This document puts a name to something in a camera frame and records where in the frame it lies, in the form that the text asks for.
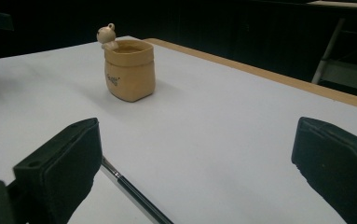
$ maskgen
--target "bear figurine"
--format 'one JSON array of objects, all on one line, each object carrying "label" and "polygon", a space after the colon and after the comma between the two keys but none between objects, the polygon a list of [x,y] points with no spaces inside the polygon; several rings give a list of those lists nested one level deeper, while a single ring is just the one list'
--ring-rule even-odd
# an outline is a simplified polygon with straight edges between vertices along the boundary
[{"label": "bear figurine", "polygon": [[117,38],[117,35],[115,34],[115,25],[113,23],[100,28],[97,32],[97,41],[102,43],[102,49],[118,49],[119,45],[115,41],[115,38]]}]

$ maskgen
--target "brown cup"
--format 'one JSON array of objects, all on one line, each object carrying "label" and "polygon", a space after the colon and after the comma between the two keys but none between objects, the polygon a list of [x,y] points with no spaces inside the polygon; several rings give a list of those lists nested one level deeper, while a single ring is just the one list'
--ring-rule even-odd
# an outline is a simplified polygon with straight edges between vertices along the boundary
[{"label": "brown cup", "polygon": [[104,50],[105,81],[117,98],[135,102],[155,90],[153,46],[142,40],[117,40],[118,49]]}]

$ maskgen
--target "bear ear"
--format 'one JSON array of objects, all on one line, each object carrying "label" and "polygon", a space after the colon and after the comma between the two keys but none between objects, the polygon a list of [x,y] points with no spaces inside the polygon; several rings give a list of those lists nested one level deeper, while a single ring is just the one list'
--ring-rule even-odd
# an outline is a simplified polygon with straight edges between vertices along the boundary
[{"label": "bear ear", "polygon": [[115,30],[115,25],[113,23],[109,23],[108,27],[111,28],[111,30]]}]

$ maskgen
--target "black brush handle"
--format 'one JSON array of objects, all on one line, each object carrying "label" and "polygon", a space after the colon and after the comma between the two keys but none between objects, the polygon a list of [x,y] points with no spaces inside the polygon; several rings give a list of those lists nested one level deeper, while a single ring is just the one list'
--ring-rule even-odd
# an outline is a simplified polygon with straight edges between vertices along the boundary
[{"label": "black brush handle", "polygon": [[117,179],[119,183],[141,206],[158,222],[161,224],[173,223],[171,222],[160,210],[158,210],[137,188],[135,188],[132,183],[125,178],[125,176],[120,176]]}]

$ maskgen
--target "brown table edge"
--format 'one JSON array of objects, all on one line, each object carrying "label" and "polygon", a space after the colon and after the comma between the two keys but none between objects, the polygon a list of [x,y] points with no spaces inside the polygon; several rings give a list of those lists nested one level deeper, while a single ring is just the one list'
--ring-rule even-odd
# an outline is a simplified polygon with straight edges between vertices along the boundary
[{"label": "brown table edge", "polygon": [[187,47],[176,45],[171,42],[164,41],[164,40],[160,40],[160,39],[156,39],[156,38],[147,38],[147,39],[144,39],[144,41],[149,42],[151,44],[156,44],[156,45],[162,46],[167,49],[173,49],[173,50],[176,50],[176,51],[188,54],[188,55],[192,55],[192,56],[195,56],[195,57],[198,57],[198,58],[201,58],[201,59],[213,62],[213,63],[220,63],[225,66],[236,68],[243,72],[254,74],[259,77],[264,77],[264,78],[279,82],[281,84],[295,87],[295,88],[298,88],[303,91],[308,91],[308,92],[311,92],[311,93],[314,93],[314,94],[317,94],[317,95],[320,95],[323,97],[327,97],[329,99],[339,101],[339,102],[342,102],[342,103],[345,103],[348,105],[357,106],[357,96],[356,95],[348,94],[348,93],[345,93],[342,91],[335,91],[335,90],[325,88],[325,87],[322,87],[322,86],[319,86],[319,85],[316,85],[313,83],[309,83],[309,82],[295,79],[292,77],[283,76],[283,75],[273,73],[273,72],[270,72],[270,71],[267,71],[267,70],[264,70],[261,68],[250,66],[245,63],[238,63],[235,61],[231,61],[226,58],[215,56],[215,55],[212,55],[212,54],[209,54],[206,52],[202,52],[202,51],[199,51],[196,49],[190,49]]}]

